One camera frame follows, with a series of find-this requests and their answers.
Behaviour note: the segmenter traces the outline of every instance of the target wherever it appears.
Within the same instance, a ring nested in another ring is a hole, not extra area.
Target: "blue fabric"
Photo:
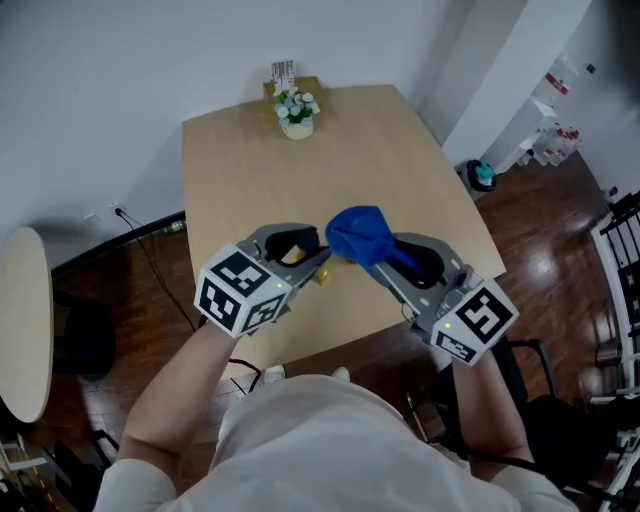
[[[493,169],[489,167],[485,162],[482,162],[482,165],[476,167],[476,175],[481,181],[490,181],[493,179],[496,173],[493,172]]]
[[[423,273],[411,256],[395,248],[391,230],[377,206],[347,208],[329,222],[325,237],[335,254],[355,261],[369,273],[373,265],[389,258]]]

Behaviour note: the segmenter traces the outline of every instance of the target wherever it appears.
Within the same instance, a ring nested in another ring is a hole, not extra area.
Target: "forearm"
[[[454,360],[453,377],[465,445],[490,455],[532,461],[522,418],[491,351],[475,366]],[[472,473],[485,480],[501,468],[471,459]]]
[[[148,461],[171,473],[167,466],[179,461],[193,440],[235,345],[236,340],[211,323],[191,336],[131,409],[119,458],[146,460],[146,452],[151,452],[154,460]]]

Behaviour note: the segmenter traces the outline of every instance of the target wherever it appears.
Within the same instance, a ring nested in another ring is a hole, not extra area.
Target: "light wood tabletop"
[[[31,423],[49,398],[53,362],[51,273],[42,240],[19,228],[0,246],[0,396]]]
[[[379,206],[392,231],[445,240],[483,277],[505,271],[489,232],[437,142],[393,86],[328,91],[315,133],[292,141],[264,102],[183,124],[183,181],[194,276],[257,227],[318,228],[350,206]],[[400,304],[356,265],[334,264],[292,312],[234,352],[260,368],[342,345],[403,321]],[[225,377],[247,373],[229,365]]]

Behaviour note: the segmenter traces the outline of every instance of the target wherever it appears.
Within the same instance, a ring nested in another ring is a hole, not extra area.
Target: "fiducial marker cube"
[[[194,305],[233,337],[278,317],[291,285],[235,245],[217,252],[200,270]]]
[[[513,302],[488,279],[436,321],[430,344],[473,366],[500,341],[518,315]]]

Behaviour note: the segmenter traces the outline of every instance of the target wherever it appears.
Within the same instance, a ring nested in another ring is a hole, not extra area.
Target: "white flower pot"
[[[285,133],[287,137],[291,140],[301,140],[310,137],[313,134],[313,118],[310,123],[296,123],[289,124],[287,126],[282,127],[282,131]]]

